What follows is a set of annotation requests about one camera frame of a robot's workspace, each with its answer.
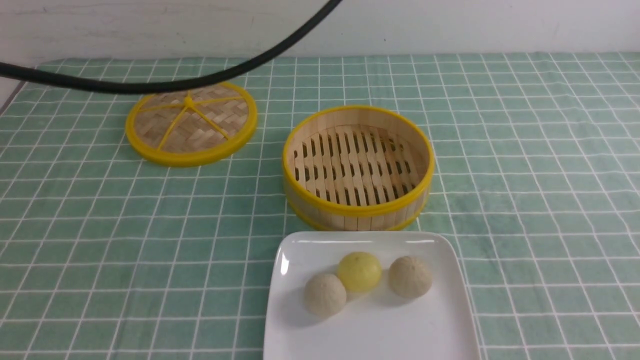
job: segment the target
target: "yellow rim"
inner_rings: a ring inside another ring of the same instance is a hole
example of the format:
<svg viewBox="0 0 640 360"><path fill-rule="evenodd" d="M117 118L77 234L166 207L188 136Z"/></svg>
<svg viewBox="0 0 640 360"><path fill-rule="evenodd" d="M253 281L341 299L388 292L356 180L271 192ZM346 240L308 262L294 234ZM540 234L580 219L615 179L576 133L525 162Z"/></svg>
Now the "yellow rim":
<svg viewBox="0 0 640 360"><path fill-rule="evenodd" d="M253 97L240 86L236 86L232 83L220 83L219 85L236 91L242 99L246 102L248 107L248 114L244 126L238 133L229 138L222 145L216 146L212 149L205 151L192 152L189 154L175 154L173 152L166 152L155 149L138 138L134 127L134 121L136 115L144 106L144 104L151 99L154 95L147 95L143 97L134 108L129 112L127 116L127 123L125 125L125 133L127 139L133 149L138 152L143 158L170 167L194 167L209 164L230 156L234 152L238 151L244 146L249 139L253 136L258 123L258 110L255 105Z"/></svg>
<svg viewBox="0 0 640 360"><path fill-rule="evenodd" d="M384 204L376 204L376 205L368 205L368 206L349 206L349 205L343 205L343 204L335 204L333 202L321 199L315 196L314 194L311 194L310 192L308 192L296 181L295 177L293 176L293 171L291 171L290 167L287 164L287 149L289 148L289 145L293 141L294 134L298 130L300 130L300 128L303 127L305 124L312 122L316 117L320 115L324 115L326 113L331 113L334 111L350 110L350 109L368 109L368 110L380 111L380 112L386 113L387 115L391 115L395 117L397 120L400 120L405 124L409 125L414 131L420 134L420 137L422 138L422 141L426 144L427 150L429 152L429 166L427 167L427 174L422 178L422 180L420 180L420 183L418 183L418 185L409 193L407 193L406 195L396 200L386 202ZM289 137L287 138L287 141L284 144L284 150L282 153L282 167L284 169L285 180L291 185L293 190L300 197L304 199L305 202L311 203L311 205L313 205L314 207L320 208L321 210L324 210L336 215L352 216L352 217L353 216L373 217L376 215L382 215L382 214L392 213L394 211L397 211L407 206L409 203L414 201L418 196L420 196L420 194L422 194L425 191L425 189L429 186L429 183L431 182L431 178L433 177L433 172L435 170L435 158L433 156L433 148L431 147L431 143L427 139L427 136L425 136L424 133L413 122L411 122L407 118L399 114L396 114L394 112L388 111L386 109L376 108L374 106L350 105L350 106L339 106L337 108L331 108L324 111L320 111L319 113L315 113L311 115L310 117L306 118L303 122L298 124L293 129L293 131L291 131L291 134L289 134Z"/></svg>
<svg viewBox="0 0 640 360"><path fill-rule="evenodd" d="M427 197L427 199L425 199L425 201L422 203L422 205L420 206L418 211L416 211L410 218L408 218L407 220L405 220L404 222L401 222L400 224L398 224L396 226L392 226L392 227L390 227L388 229L384 229L382 231L398 231L398 230L402 230L405 227L411 225L411 223L414 222L415 219L420 216L420 212L422 211L422 209L424 209L424 206L427 204L428 198L429 197ZM308 216L306 216L298 208L296 208L296 206L291 201L289 201L289 197L287 197L287 201L289 203L289 206L293 210L293 212L296 214L296 216L299 217L300 219L302 219L302 221L307 223L307 225L309 225L310 227L313 227L314 229L321 230L321 231L336 231L336 229L330 229L329 227L320 225L317 222L311 220Z"/></svg>

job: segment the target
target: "white plate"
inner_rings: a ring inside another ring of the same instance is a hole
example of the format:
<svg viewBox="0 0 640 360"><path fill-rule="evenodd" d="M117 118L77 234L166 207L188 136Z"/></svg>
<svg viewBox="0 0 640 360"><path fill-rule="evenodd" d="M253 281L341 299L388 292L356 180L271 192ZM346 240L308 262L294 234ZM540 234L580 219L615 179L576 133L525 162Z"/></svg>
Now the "white plate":
<svg viewBox="0 0 640 360"><path fill-rule="evenodd" d="M387 285L386 272L371 293L319 321L302 301L307 280L335 271L352 251L376 255L383 268L400 256L423 258L433 285L407 302ZM480 353L467 291L449 242L436 234L302 232L278 250L267 305L264 360L478 360Z"/></svg>

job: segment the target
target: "black cable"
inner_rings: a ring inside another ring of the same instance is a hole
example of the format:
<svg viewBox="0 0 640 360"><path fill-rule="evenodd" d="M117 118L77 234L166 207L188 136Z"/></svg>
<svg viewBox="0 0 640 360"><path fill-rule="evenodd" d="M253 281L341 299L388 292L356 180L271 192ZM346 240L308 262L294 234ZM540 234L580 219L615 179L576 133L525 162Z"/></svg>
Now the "black cable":
<svg viewBox="0 0 640 360"><path fill-rule="evenodd" d="M340 4L341 1L342 0L329 0L311 19L300 26L296 31L294 31L294 33L264 53L229 69L199 78L163 81L160 83L114 83L111 81L92 80L64 74L55 74L53 72L30 69L3 62L0 62L0 76L3 78L29 81L31 83L57 86L60 88L70 88L74 90L100 92L105 94L158 94L202 88L204 86L215 85L222 81L233 79L260 67L281 55L313 30L333 11L333 9L336 8L336 6L338 6L338 4Z"/></svg>

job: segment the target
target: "green tablecloth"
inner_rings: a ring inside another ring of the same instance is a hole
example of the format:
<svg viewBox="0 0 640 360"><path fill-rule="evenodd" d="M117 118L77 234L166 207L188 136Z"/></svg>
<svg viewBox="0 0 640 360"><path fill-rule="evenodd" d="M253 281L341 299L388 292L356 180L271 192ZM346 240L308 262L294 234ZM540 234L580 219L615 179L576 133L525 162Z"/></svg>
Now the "green tablecloth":
<svg viewBox="0 0 640 360"><path fill-rule="evenodd" d="M64 60L113 81L236 59ZM454 245L485 359L640 359L640 54L280 58L234 81L259 129L200 168L141 161L138 97L28 85L0 117L1 359L261 359L292 126L343 104L433 141L410 229Z"/></svg>

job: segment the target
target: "white wall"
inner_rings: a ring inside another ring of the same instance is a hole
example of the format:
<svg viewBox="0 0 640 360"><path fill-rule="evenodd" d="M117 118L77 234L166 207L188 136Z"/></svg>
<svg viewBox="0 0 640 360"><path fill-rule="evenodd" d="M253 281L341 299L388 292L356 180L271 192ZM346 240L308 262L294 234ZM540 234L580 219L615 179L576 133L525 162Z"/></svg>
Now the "white wall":
<svg viewBox="0 0 640 360"><path fill-rule="evenodd" d="M0 60L247 56L325 1L2 0ZM288 54L633 50L639 0L344 0Z"/></svg>

